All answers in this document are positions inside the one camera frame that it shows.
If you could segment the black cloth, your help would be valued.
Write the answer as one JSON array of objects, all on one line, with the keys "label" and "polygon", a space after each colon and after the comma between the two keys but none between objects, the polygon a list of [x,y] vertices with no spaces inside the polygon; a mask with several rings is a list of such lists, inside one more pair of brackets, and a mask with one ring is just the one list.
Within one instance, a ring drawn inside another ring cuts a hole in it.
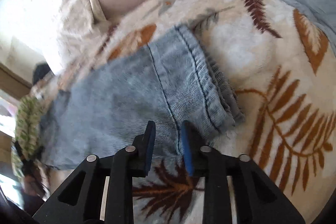
[{"label": "black cloth", "polygon": [[46,85],[53,77],[54,73],[46,62],[38,63],[33,72],[33,86]]}]

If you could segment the blue denim pants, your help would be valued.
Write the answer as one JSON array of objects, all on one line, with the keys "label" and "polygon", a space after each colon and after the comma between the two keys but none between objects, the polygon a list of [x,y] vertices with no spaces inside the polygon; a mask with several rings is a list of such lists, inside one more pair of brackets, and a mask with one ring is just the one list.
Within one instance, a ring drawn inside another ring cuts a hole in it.
[{"label": "blue denim pants", "polygon": [[41,159],[74,169],[90,154],[130,145],[148,121],[156,126],[153,155],[178,156],[183,121],[209,143],[243,120],[224,73],[186,26],[176,26],[60,91],[41,118]]}]

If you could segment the green white patterned quilt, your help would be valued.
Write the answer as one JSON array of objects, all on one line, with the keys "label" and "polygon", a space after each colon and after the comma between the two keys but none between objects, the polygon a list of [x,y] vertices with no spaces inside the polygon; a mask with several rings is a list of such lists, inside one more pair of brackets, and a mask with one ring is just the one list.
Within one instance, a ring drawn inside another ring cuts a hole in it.
[{"label": "green white patterned quilt", "polygon": [[40,121],[44,113],[45,108],[36,97],[26,95],[21,98],[15,116],[15,130],[11,144],[11,165],[13,174],[19,182],[22,182],[24,178],[23,163],[15,148],[15,143],[18,142],[22,155],[27,161],[36,162],[41,158]]}]

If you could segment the cream leaf pattern blanket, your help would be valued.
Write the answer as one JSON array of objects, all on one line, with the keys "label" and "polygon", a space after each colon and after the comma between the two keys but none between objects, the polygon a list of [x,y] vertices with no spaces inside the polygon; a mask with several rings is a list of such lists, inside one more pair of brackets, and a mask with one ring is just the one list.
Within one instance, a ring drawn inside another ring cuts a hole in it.
[{"label": "cream leaf pattern blanket", "polygon": [[185,24],[224,73],[244,120],[211,143],[245,152],[306,223],[335,190],[335,55],[327,35],[281,0],[148,0],[34,92],[49,109],[93,70]]}]

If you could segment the cream floral pillow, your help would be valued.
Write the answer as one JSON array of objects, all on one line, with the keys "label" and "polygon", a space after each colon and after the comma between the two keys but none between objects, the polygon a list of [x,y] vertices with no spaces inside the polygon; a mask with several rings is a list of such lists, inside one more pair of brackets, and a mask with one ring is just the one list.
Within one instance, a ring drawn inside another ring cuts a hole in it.
[{"label": "cream floral pillow", "polygon": [[60,20],[57,46],[63,69],[93,43],[101,42],[112,25],[99,0],[62,0]]}]

